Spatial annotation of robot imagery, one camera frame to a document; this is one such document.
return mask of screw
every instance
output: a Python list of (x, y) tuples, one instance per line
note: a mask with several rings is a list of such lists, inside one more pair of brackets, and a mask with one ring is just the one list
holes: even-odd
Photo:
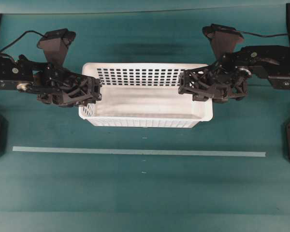
[(256, 57), (257, 55), (258, 55), (258, 53), (256, 53), (256, 52), (253, 52), (250, 54), (251, 57)]
[(18, 73), (18, 69), (17, 68), (12, 68), (12, 72), (15, 73), (15, 74)]

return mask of basket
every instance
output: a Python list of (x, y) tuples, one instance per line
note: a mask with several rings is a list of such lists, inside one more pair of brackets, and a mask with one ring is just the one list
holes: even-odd
[(205, 64), (87, 63), (83, 75), (101, 79), (102, 100), (79, 107), (94, 126), (192, 128), (213, 117), (212, 100), (178, 94), (178, 76)]

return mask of white strip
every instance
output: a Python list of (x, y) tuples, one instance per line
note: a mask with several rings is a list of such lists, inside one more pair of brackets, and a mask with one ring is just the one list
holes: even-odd
[(181, 151), (181, 150), (132, 150), (132, 149), (87, 149), (59, 147), (14, 146), (13, 151), (51, 152), (51, 153), (83, 153), (83, 154), (123, 154), (123, 155), (171, 155), (171, 156), (238, 156), (265, 157), (265, 152), (247, 151)]

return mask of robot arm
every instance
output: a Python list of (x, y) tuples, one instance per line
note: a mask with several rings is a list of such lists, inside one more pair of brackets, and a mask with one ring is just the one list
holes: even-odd
[(37, 95), (37, 100), (61, 107), (87, 105), (101, 100), (101, 82), (94, 77), (62, 67), (75, 32), (60, 29), (47, 32), (38, 42), (48, 62), (37, 63), (24, 55), (14, 61), (0, 53), (0, 90), (18, 90)]
[[(290, 47), (247, 46), (232, 52), (242, 35), (230, 30), (232, 28), (219, 25), (214, 28), (217, 27), (220, 27), (218, 37), (210, 32), (210, 41), (214, 53), (220, 57), (212, 65), (181, 73), (180, 94), (192, 94), (193, 101), (206, 101), (209, 98), (219, 103), (228, 99), (241, 100), (248, 94), (247, 80), (253, 74), (267, 79), (275, 89), (290, 90)], [(209, 31), (208, 28), (203, 29), (206, 36), (210, 34)], [(228, 41), (231, 46), (216, 46), (222, 44), (221, 40)]]

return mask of green mat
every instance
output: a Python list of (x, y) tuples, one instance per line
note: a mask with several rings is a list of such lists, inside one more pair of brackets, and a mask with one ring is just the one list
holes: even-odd
[[(77, 33), (64, 66), (86, 62), (211, 63), (201, 29), (211, 23), (286, 32), (285, 6), (126, 14), (6, 14), (0, 48), (23, 31)], [(38, 36), (7, 53), (44, 61)], [(245, 36), (246, 45), (288, 45), (287, 37)], [(214, 105), (192, 129), (94, 127), (77, 108), (0, 91), (0, 232), (290, 231), (290, 162), (284, 126), (290, 91), (249, 81), (242, 101)], [(13, 152), (13, 146), (266, 152), (265, 158)]]

